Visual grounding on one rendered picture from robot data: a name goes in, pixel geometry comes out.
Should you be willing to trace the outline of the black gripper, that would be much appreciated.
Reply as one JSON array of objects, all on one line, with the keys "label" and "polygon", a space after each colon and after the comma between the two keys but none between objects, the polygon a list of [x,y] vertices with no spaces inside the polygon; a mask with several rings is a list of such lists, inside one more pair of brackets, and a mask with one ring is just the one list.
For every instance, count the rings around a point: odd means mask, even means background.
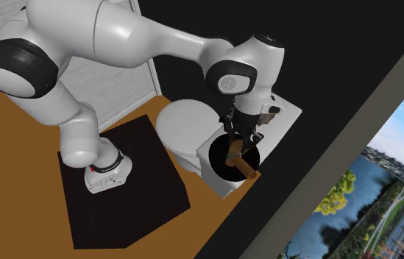
[{"label": "black gripper", "polygon": [[224,131],[228,134],[229,144],[235,140],[235,132],[237,132],[243,137],[243,153],[254,148],[264,137],[262,133],[255,131],[259,118],[259,114],[246,114],[236,108],[233,114],[222,116],[220,122],[223,123]]}]

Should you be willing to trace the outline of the grey brown lumpy object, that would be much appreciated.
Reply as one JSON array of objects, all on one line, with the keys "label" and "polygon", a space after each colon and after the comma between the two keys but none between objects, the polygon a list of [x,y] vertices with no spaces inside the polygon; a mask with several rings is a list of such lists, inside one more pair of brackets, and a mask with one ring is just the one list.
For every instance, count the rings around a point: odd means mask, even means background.
[{"label": "grey brown lumpy object", "polygon": [[275,117],[274,113],[261,113],[258,119],[258,126],[268,124]]}]

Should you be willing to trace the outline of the brown wooden cylinder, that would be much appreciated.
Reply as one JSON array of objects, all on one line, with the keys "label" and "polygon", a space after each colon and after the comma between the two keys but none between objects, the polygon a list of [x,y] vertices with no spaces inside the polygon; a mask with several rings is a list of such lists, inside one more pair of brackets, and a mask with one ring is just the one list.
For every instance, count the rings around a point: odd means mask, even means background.
[{"label": "brown wooden cylinder", "polygon": [[242,157],[241,150],[243,141],[234,140],[230,145],[225,159],[225,164],[230,167],[236,167],[248,180],[254,180],[258,173]]}]

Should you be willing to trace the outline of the black round plate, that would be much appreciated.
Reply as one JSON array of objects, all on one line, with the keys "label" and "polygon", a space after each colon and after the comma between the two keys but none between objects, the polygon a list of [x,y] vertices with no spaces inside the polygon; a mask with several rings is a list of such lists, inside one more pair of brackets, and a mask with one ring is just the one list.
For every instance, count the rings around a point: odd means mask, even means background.
[{"label": "black round plate", "polygon": [[[231,182],[240,182],[246,177],[235,167],[227,166],[225,160],[230,144],[228,134],[217,137],[209,148],[209,161],[215,173],[224,180]],[[254,170],[257,170],[260,164],[260,153],[257,147],[249,149],[241,156]]]}]

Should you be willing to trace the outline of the white toilet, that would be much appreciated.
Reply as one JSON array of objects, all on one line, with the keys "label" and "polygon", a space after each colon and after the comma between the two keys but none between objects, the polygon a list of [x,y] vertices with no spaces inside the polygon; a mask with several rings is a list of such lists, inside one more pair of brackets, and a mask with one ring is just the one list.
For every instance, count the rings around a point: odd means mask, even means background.
[{"label": "white toilet", "polygon": [[[255,146],[260,153],[260,164],[302,113],[300,108],[278,95],[272,96],[281,111],[268,124],[257,127],[257,131],[264,135]],[[162,144],[174,154],[178,164],[185,170],[196,173],[221,198],[225,198],[247,181],[224,180],[212,169],[208,154],[210,145],[217,137],[227,133],[219,122],[217,112],[207,104],[182,99],[166,105],[157,117],[156,132]]]}]

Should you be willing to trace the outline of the black robot stand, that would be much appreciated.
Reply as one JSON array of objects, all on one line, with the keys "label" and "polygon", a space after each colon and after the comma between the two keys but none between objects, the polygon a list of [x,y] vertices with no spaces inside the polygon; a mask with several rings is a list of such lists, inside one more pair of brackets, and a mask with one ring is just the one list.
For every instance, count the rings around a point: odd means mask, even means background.
[{"label": "black robot stand", "polygon": [[148,116],[102,133],[132,161],[125,183],[92,194],[84,169],[60,165],[75,249],[118,249],[190,208],[185,185]]}]

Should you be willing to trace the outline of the window with landscape view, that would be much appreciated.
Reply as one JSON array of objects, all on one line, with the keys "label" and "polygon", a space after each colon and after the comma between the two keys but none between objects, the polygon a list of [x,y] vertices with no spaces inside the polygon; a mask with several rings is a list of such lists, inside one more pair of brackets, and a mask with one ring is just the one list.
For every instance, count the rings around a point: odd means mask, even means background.
[{"label": "window with landscape view", "polygon": [[404,259],[404,100],[274,259]]}]

